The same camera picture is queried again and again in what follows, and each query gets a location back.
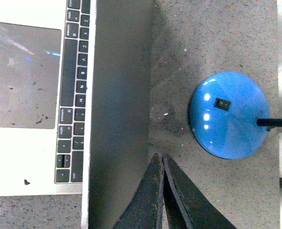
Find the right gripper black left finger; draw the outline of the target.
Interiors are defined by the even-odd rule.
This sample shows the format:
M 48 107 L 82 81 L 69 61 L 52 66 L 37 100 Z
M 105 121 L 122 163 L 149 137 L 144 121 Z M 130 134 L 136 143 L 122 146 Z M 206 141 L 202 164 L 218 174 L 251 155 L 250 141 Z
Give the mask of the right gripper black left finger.
M 130 203 L 114 224 L 114 229 L 161 229 L 164 164 L 154 154 Z

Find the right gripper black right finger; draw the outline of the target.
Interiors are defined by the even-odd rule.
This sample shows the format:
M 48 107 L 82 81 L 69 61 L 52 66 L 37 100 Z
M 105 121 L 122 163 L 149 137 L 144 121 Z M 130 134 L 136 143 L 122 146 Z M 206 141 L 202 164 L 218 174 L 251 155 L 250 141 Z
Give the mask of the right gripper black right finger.
M 236 228 L 209 202 L 170 155 L 163 156 L 164 202 L 170 229 Z

